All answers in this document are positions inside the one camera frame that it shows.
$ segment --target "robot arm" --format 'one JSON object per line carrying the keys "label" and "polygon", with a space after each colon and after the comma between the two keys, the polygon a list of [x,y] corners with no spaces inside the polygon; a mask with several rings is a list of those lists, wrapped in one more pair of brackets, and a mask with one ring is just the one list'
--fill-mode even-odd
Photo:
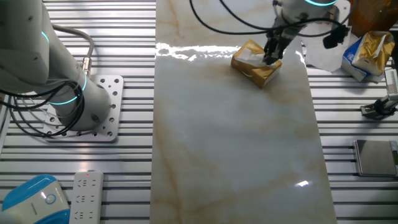
{"label": "robot arm", "polygon": [[[75,82],[85,103],[78,122],[70,129],[89,131],[106,119],[111,100],[102,86],[90,80],[90,60],[83,64],[82,68],[57,37],[41,0],[0,1],[0,90],[14,95],[44,93],[65,80]],[[49,101],[65,126],[72,123],[76,108],[81,106],[76,98],[73,89],[65,86]]]}
{"label": "robot arm", "polygon": [[[335,2],[336,0],[283,0],[282,3],[274,1],[274,4],[282,6],[282,10],[275,18],[272,27],[281,27],[307,19],[321,18],[333,7]],[[286,47],[304,26],[291,26],[268,32],[268,41],[264,47],[266,54],[263,61],[270,65],[281,59]],[[336,32],[331,33],[331,36],[324,39],[325,47],[335,47],[337,42],[342,42],[346,35],[348,35],[347,28],[337,29]]]}

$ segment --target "blue device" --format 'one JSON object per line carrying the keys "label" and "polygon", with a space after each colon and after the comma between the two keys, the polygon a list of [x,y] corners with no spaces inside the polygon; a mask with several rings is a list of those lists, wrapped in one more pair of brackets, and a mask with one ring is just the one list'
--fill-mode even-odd
{"label": "blue device", "polygon": [[38,175],[9,192],[2,211],[20,224],[68,224],[70,208],[60,184],[51,175]]}

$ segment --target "gold foil bag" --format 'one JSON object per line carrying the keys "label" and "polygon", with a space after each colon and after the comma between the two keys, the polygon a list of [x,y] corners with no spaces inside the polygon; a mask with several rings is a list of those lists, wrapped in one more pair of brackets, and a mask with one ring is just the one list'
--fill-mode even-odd
{"label": "gold foil bag", "polygon": [[380,76],[394,49],[395,42],[390,32],[366,33],[355,54],[353,65],[372,75]]}

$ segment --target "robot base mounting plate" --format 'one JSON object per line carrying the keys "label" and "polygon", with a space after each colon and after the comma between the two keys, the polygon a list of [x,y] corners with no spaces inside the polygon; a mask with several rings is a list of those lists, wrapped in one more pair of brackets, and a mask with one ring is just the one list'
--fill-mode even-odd
{"label": "robot base mounting plate", "polygon": [[[118,137],[119,118],[121,111],[121,102],[123,96],[123,77],[120,75],[92,75],[91,80],[104,87],[111,97],[111,110],[108,117],[97,128],[92,131],[79,132],[68,131],[66,136],[56,136],[54,138],[44,138],[48,142],[113,142]],[[49,105],[48,112],[55,114],[55,109]],[[45,133],[51,131],[56,133],[61,130],[61,122],[57,117],[47,114],[45,122],[60,126],[51,126],[44,124]]]}

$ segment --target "white marble surface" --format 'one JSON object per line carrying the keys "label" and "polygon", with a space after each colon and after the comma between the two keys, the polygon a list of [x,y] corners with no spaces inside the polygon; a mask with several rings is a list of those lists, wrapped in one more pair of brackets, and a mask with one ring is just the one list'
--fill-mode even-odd
{"label": "white marble surface", "polygon": [[[270,26],[270,1],[230,0]],[[211,26],[250,30],[218,1],[194,0]],[[230,67],[264,35],[216,34],[187,0],[158,0],[150,222],[336,223],[300,41],[264,90]]]}

